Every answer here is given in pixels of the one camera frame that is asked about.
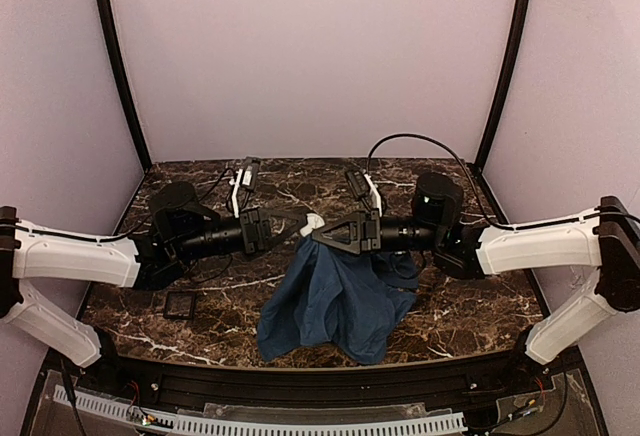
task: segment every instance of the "brown marble surface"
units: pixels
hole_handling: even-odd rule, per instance
[[[198,161],[156,164],[145,177],[123,230],[146,214],[149,196],[172,181],[189,181],[200,194],[225,166],[240,161]],[[249,207],[306,207],[330,222],[362,209],[347,188],[344,171],[362,167],[355,159],[263,160],[258,188]],[[417,176],[426,170],[450,175],[465,188],[464,220],[480,222],[468,181],[452,160],[382,159],[374,164],[374,180],[388,200],[388,214],[410,212]],[[225,214],[228,191],[223,180],[204,204]],[[260,358],[255,341],[260,309],[271,297],[292,260],[296,238],[253,261],[236,256],[221,276],[226,258],[199,262],[168,290],[138,292],[95,284],[83,321],[107,330],[123,356],[163,362],[240,368],[335,368],[357,366],[331,344],[299,348],[271,363]],[[167,291],[195,293],[193,320],[163,316]],[[478,355],[510,349],[518,333],[542,318],[524,273],[481,281],[457,281],[427,266],[420,276],[418,299],[388,340],[383,364],[401,364]]]

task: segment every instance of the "black square object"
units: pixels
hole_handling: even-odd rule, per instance
[[[196,293],[169,291],[164,302],[166,319],[193,319],[196,310]]]

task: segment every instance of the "marble table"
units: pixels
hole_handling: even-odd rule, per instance
[[[251,206],[279,209],[306,207],[326,221],[362,209],[347,188],[344,171],[363,167],[362,159],[263,160]],[[240,161],[155,164],[147,173],[123,230],[147,215],[149,196],[172,181],[189,181],[204,193],[226,166]],[[388,200],[388,214],[410,212],[414,182],[424,171],[450,175],[465,189],[464,221],[482,224],[469,182],[453,160],[380,159],[374,180]],[[228,178],[204,204],[222,214]],[[108,331],[122,356],[167,363],[235,368],[340,368],[358,364],[336,346],[299,348],[265,363],[256,346],[260,310],[269,300],[292,259],[296,238],[252,261],[234,257],[199,262],[190,278],[158,292],[141,292],[94,284],[82,320]],[[526,275],[514,271],[479,281],[458,281],[429,265],[420,275],[417,302],[388,340],[385,365],[475,356],[510,349],[518,333],[542,319]],[[167,294],[195,294],[190,320],[165,317]]]

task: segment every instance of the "dark blue fabric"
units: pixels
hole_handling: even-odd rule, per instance
[[[381,362],[387,337],[416,300],[398,288],[417,288],[416,272],[408,254],[354,256],[304,238],[262,308],[262,358],[332,341],[361,364]]]

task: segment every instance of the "black frame post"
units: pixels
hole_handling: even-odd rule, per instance
[[[138,153],[138,159],[140,160],[143,170],[146,172],[152,165],[151,156],[149,155],[147,143],[144,140],[140,120],[138,119],[136,107],[133,103],[127,72],[124,68],[116,25],[113,19],[113,11],[111,9],[111,0],[96,0],[96,3],[98,5],[98,12],[100,13],[104,42],[106,43],[107,52],[109,53],[109,61],[111,61],[113,78],[115,79],[118,94],[120,95],[120,104],[122,104],[122,109],[127,119],[127,125],[129,126],[136,152]]]
[[[524,22],[527,16],[528,6],[529,0],[516,0],[513,8],[511,29],[509,30],[509,38],[507,39],[504,59],[502,60],[502,68],[500,69],[498,85],[496,86],[496,92],[493,96],[493,103],[491,104],[487,124],[484,128],[482,141],[480,142],[480,147],[478,148],[478,153],[476,154],[476,160],[474,162],[474,168],[478,173],[482,173],[485,165],[487,164],[489,153],[491,152],[491,146],[493,145],[493,140],[495,139],[496,132],[498,131],[498,124],[502,117],[502,110],[504,109],[504,103],[507,100],[511,77],[513,76],[516,59],[518,58],[518,49],[520,48],[520,40],[522,39],[522,32],[524,30]]]

